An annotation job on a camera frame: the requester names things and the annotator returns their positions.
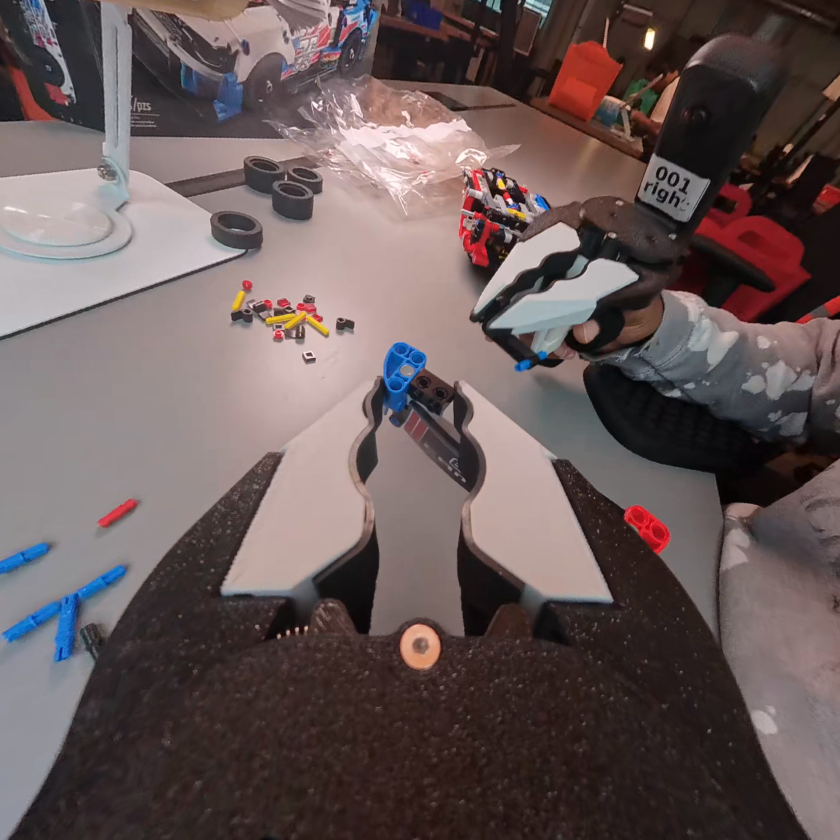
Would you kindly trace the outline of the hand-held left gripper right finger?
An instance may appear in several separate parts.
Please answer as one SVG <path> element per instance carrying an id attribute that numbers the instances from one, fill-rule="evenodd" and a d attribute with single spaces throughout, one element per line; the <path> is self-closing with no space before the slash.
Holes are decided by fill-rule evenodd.
<path id="1" fill-rule="evenodd" d="M 455 384 L 465 545 L 522 606 L 609 606 L 613 594 L 555 468 L 556 456 L 474 387 Z"/>

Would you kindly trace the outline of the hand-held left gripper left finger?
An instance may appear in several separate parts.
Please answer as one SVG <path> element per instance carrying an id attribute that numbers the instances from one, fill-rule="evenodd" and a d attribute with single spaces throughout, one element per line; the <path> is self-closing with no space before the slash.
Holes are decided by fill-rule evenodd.
<path id="1" fill-rule="evenodd" d="M 225 596 L 319 599 L 319 585 L 367 547 L 375 514 L 382 378 L 363 381 L 281 451 L 221 584 Z"/>

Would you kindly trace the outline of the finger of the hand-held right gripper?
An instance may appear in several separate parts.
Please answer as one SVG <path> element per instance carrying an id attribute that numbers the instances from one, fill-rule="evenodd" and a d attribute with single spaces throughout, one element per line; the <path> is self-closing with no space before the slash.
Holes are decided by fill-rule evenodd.
<path id="1" fill-rule="evenodd" d="M 563 277 L 580 249 L 579 232 L 562 222 L 523 237 L 488 280 L 469 319 L 486 323 L 523 294 L 536 291 L 542 280 Z"/>
<path id="2" fill-rule="evenodd" d="M 609 259 L 589 261 L 573 278 L 542 280 L 500 314 L 481 323 L 485 336 L 515 362 L 531 353 L 552 355 L 573 326 L 591 319 L 599 303 L 641 280 L 630 266 Z"/>

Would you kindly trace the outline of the black and blue brick panel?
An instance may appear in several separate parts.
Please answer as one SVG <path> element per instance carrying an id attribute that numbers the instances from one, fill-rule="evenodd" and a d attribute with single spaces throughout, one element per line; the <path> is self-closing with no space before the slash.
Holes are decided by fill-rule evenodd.
<path id="1" fill-rule="evenodd" d="M 460 464 L 460 435 L 444 416 L 455 388 L 427 368 L 423 351 L 394 343 L 383 362 L 384 410 L 436 467 L 465 490 L 470 479 Z"/>

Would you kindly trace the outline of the person's right forearm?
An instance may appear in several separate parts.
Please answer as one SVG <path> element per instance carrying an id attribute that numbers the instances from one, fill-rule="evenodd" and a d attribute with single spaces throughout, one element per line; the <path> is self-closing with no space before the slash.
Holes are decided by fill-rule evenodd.
<path id="1" fill-rule="evenodd" d="M 837 320 L 743 322 L 688 292 L 664 290 L 659 299 L 644 340 L 583 357 L 764 439 L 838 455 Z"/>

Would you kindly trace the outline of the grey desk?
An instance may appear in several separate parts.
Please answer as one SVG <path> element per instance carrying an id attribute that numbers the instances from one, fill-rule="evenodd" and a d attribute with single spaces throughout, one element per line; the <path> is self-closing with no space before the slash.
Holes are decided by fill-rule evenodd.
<path id="1" fill-rule="evenodd" d="M 496 164 L 554 204 L 632 198 L 644 165 L 529 106 L 463 112 L 489 144 L 519 143 Z M 599 491 L 661 518 L 663 556 L 717 636 L 721 512 L 708 475 L 650 463 L 620 446 L 595 415 L 583 365 L 517 373 L 469 322 L 481 283 L 457 237 L 455 215 L 406 216 L 330 171 L 313 218 L 294 224 L 266 196 L 240 186 L 195 203 L 234 209 L 264 226 L 261 250 L 108 306 L 2 341 L 2 558 L 50 542 L 32 565 L 2 576 L 2 630 L 115 564 L 125 579 L 83 608 L 107 631 L 167 550 L 264 454 L 278 451 L 406 340 L 448 382 L 463 380 Z M 243 279 L 256 294 L 312 294 L 329 325 L 353 334 L 302 350 L 228 309 Z M 375 634 L 427 617 L 463 633 L 456 574 L 466 494 L 405 432 L 385 421 L 374 499 L 381 565 Z M 139 506 L 102 530 L 127 499 Z M 91 672 L 84 648 L 54 662 L 55 624 L 2 645 L 2 838 L 39 791 Z"/>

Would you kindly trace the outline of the person's right hand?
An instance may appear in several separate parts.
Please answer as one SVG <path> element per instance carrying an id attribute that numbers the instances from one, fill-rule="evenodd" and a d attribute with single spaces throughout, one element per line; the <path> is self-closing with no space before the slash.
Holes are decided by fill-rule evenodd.
<path id="1" fill-rule="evenodd" d="M 664 317 L 665 304 L 660 292 L 644 308 L 625 310 L 624 327 L 617 338 L 600 349 L 592 347 L 601 327 L 596 320 L 589 320 L 573 326 L 569 335 L 584 346 L 584 357 L 614 354 L 645 343 L 656 333 Z"/>

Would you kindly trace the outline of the toy brick car chassis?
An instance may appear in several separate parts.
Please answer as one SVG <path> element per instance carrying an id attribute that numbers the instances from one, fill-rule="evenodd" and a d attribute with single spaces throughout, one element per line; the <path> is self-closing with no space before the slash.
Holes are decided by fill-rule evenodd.
<path id="1" fill-rule="evenodd" d="M 474 266 L 496 270 L 527 227 L 551 205 L 496 168 L 465 168 L 463 178 L 458 237 Z"/>

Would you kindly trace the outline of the red brick connector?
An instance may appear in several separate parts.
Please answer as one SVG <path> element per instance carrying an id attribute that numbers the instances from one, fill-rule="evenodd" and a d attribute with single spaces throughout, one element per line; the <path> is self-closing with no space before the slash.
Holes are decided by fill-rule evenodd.
<path id="1" fill-rule="evenodd" d="M 642 506 L 633 505 L 624 511 L 625 522 L 656 554 L 661 554 L 670 542 L 670 531 L 654 514 Z"/>

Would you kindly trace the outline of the red office chair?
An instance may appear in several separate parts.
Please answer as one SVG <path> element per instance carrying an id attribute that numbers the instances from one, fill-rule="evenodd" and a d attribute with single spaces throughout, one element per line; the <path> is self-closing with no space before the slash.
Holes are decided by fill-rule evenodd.
<path id="1" fill-rule="evenodd" d="M 745 322 L 758 321 L 811 277 L 802 266 L 802 241 L 751 211 L 750 194 L 725 184 L 693 234 L 673 286 Z"/>

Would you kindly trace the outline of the orange plastic bin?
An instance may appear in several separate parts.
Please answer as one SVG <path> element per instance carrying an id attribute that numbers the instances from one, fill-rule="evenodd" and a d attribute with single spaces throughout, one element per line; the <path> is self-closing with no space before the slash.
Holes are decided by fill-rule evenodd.
<path id="1" fill-rule="evenodd" d="M 592 120 L 602 100 L 617 79 L 623 63 L 594 41 L 572 44 L 567 49 L 548 104 L 584 122 Z"/>

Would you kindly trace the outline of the clear plastic bag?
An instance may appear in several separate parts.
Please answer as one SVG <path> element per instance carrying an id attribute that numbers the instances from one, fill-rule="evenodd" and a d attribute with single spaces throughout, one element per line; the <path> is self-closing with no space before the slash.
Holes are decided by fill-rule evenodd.
<path id="1" fill-rule="evenodd" d="M 486 142 L 425 92 L 370 76 L 316 87 L 270 108 L 263 121 L 347 184 L 389 196 L 407 216 L 441 204 L 465 170 L 496 165 L 520 148 Z"/>

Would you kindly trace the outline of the pile of small brick pieces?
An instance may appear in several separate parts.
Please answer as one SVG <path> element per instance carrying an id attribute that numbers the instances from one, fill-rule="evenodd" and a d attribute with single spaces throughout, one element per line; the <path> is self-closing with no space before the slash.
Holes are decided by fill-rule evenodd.
<path id="1" fill-rule="evenodd" d="M 262 326 L 269 331 L 274 343 L 302 346 L 310 334 L 329 339 L 355 332 L 356 321 L 351 318 L 337 317 L 334 324 L 329 325 L 313 295 L 307 294 L 293 301 L 288 297 L 260 298 L 254 294 L 255 291 L 251 280 L 241 281 L 229 311 L 229 320 L 242 329 Z"/>

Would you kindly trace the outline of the long blue brick pin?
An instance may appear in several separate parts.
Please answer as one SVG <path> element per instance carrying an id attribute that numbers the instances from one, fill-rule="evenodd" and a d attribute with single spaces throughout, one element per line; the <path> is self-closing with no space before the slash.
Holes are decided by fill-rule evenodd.
<path id="1" fill-rule="evenodd" d="M 75 595 L 81 602 L 86 601 L 94 595 L 106 590 L 117 581 L 120 581 L 126 572 L 127 567 L 125 565 L 116 565 L 90 583 L 83 585 L 75 592 Z"/>
<path id="2" fill-rule="evenodd" d="M 66 661 L 73 655 L 77 637 L 79 603 L 80 597 L 76 592 L 65 595 L 60 601 L 55 639 L 54 661 L 56 662 Z"/>
<path id="3" fill-rule="evenodd" d="M 2 632 L 3 640 L 7 643 L 12 643 L 27 634 L 34 632 L 38 627 L 43 626 L 52 618 L 60 614 L 62 608 L 61 601 L 54 601 L 40 607 L 35 612 L 30 613 L 24 619 L 9 627 Z"/>
<path id="4" fill-rule="evenodd" d="M 22 549 L 3 559 L 0 562 L 0 574 L 14 572 L 30 562 L 33 562 L 47 554 L 51 549 L 49 542 L 40 542 L 29 548 Z"/>

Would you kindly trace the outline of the person's grey spattered clothing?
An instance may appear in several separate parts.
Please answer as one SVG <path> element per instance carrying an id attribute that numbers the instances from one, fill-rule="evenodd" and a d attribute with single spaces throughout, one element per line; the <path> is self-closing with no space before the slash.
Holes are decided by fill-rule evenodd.
<path id="1" fill-rule="evenodd" d="M 799 824 L 839 838 L 839 465 L 724 520 L 723 652 Z"/>

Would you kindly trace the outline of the brick set cardboard box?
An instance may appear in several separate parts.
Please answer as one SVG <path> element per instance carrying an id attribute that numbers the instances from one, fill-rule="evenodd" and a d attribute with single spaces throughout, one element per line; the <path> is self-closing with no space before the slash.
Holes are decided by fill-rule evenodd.
<path id="1" fill-rule="evenodd" d="M 2 2 L 22 110 L 103 131 L 99 2 Z M 228 20 L 133 7 L 136 137 L 276 139 L 335 78 L 372 67 L 382 2 L 246 2 Z"/>

